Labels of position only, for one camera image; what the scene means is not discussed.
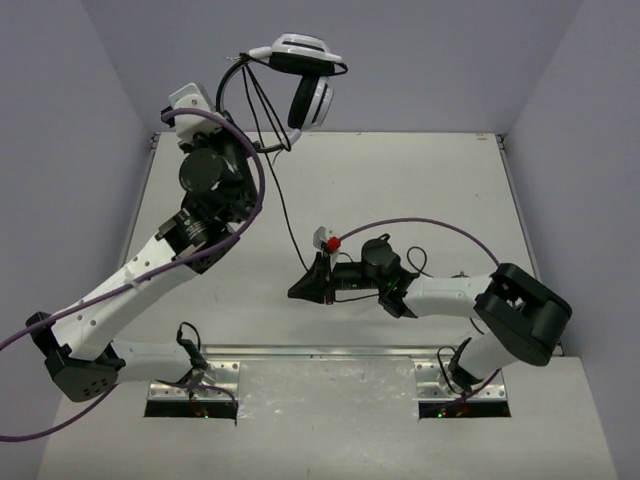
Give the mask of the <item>white black headphones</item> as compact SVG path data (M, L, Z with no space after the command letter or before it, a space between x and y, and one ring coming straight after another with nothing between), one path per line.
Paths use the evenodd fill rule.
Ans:
M236 73L252 63L300 78L289 107L289 131L276 144L256 149L264 154L289 151L303 132L321 126L334 95L330 79L348 72L343 58L331 52L324 40L299 33L284 33L270 45L241 52L233 58L233 64L223 75L215 94L215 111L226 119L231 118L224 106L226 87Z

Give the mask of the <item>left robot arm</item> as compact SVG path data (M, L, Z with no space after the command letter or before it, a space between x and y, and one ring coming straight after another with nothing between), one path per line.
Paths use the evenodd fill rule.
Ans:
M237 244L261 210L265 174L245 134L222 116L196 108L168 110L185 154L177 213L141 250L80 299L27 321L53 383L85 402L125 382L159 381L189 388L209 366L182 334L168 343L120 338L121 331L164 295L207 272Z

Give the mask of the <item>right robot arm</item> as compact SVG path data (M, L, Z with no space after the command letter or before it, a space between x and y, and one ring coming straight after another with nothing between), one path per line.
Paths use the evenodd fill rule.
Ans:
M394 318L448 316L480 320L486 331L465 339L444 378L469 394L489 375L516 362L546 366L573 309L559 294L513 263L473 277L433 277L402 266L387 235L366 241L359 260L336 262L327 246L287 292L291 299L335 303L339 291L374 290Z

